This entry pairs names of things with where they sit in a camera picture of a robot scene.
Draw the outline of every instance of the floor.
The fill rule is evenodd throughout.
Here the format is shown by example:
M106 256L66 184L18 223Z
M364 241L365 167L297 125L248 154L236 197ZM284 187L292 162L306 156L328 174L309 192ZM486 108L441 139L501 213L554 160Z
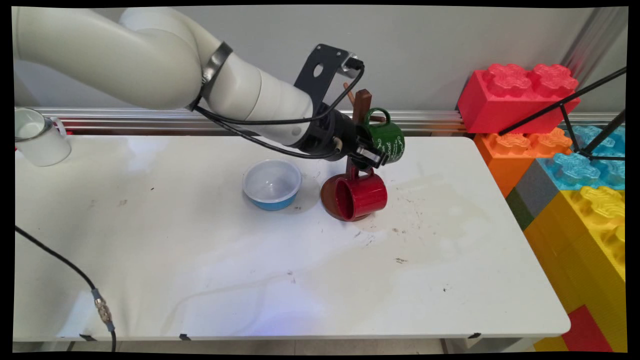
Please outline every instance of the floor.
M110 351L111 342L13 343L13 352ZM443 354L439 339L423 340L236 340L119 341L119 352L230 355L402 355Z

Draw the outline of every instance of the bowl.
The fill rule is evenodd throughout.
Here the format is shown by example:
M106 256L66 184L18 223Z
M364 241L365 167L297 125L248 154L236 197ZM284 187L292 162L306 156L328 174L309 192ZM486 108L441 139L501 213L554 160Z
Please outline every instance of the bowl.
M242 188L257 207L280 210L291 205L302 183L302 174L296 165L280 159L263 160L247 170Z

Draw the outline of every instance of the white bowl rim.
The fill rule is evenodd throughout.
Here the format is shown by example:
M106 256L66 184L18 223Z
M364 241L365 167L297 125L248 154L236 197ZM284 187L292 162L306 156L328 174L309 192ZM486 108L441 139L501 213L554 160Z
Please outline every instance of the white bowl rim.
M287 166L293 168L296 171L296 175L298 176L298 183L296 184L296 186L294 187L294 189L289 192L287 195L277 198L275 200L263 200L263 199L256 199L255 197L252 197L251 195L249 195L246 191L246 176L247 174L249 174L251 172L251 170L253 170L253 168L257 167L258 165L262 164L262 163L267 163L267 162L272 162L272 163L285 163ZM276 202L282 202L284 200L287 200L288 198L292 197L293 195L295 195L298 190L300 190L300 185L302 184L302 173L300 172L300 169L298 169L298 167L294 164L291 163L287 160L283 160L283 159L266 159L266 160L262 160L262 161L258 161L257 163L253 164L249 169L247 169L247 171L244 173L244 175L242 176L242 190L244 192L245 195L247 195L249 198L257 201L257 202L262 202L264 204L274 204Z

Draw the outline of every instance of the mug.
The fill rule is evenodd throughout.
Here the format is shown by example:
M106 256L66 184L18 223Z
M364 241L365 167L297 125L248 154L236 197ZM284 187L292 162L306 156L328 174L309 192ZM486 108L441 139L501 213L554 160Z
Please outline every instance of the mug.
M382 178L370 168L366 177L358 176L358 168L349 169L348 178L335 182L335 201L338 213L346 221L382 210L387 205L387 187Z
M387 121L380 125L369 125L369 117L375 111L382 111ZM367 112L364 118L364 128L373 141L373 145L389 156L387 164L400 160L404 153L404 135L400 127L391 122L391 115L383 108L373 108Z
M47 167L61 162L71 153L62 121L56 118L52 121L27 108L15 109L14 115L15 147L32 164Z

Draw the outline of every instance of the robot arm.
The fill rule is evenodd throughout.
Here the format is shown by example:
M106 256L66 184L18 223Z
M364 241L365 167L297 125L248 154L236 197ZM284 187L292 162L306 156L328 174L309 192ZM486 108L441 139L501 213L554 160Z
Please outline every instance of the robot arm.
M317 154L339 139L339 154L328 160L361 158L361 168L386 160L337 110L312 122L250 125L308 119L314 104L309 94L234 53L203 92L203 69L222 43L174 9L130 8L117 24L89 9L13 6L12 35L14 59L46 65L130 104L183 108L201 95L213 113L283 145Z

